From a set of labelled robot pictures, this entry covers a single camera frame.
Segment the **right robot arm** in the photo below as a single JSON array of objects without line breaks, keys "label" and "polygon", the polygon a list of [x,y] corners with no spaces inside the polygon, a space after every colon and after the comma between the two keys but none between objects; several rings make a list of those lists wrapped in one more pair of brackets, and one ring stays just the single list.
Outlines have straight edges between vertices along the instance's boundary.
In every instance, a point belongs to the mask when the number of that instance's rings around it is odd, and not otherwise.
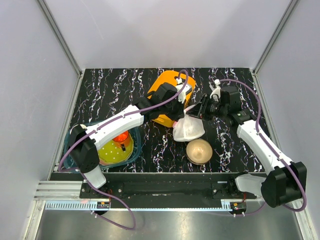
[{"label": "right robot arm", "polygon": [[275,208],[303,199],[300,210],[306,207],[307,168],[302,162],[293,162],[271,141],[260,128],[258,119],[244,109],[240,93],[234,86],[216,87],[210,95],[188,110],[187,115],[211,121],[222,118],[236,131],[263,165],[266,177],[240,173],[227,185],[228,195],[239,198],[251,193]]}]

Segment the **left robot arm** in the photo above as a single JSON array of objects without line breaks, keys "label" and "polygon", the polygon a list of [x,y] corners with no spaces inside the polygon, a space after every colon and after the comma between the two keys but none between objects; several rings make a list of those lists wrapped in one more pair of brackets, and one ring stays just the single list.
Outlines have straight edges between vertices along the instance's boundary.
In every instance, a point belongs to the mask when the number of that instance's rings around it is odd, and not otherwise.
[{"label": "left robot arm", "polygon": [[103,198],[108,193],[98,151],[118,135],[155,120],[159,115],[166,115],[173,121],[183,118],[187,95],[191,91],[192,87],[186,83],[173,86],[165,82],[105,121],[92,126],[78,124],[71,129],[67,154],[91,183],[90,192],[95,197]]}]

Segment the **white mesh laundry bag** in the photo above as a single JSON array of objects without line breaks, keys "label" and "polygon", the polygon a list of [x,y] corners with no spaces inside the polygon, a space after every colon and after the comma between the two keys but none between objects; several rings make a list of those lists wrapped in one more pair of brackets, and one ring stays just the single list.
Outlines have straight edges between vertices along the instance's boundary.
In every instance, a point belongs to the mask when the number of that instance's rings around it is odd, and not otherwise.
[{"label": "white mesh laundry bag", "polygon": [[173,127],[173,140],[176,142],[190,142],[205,134],[204,125],[201,119],[187,115],[195,104],[184,109],[184,117],[175,121]]}]

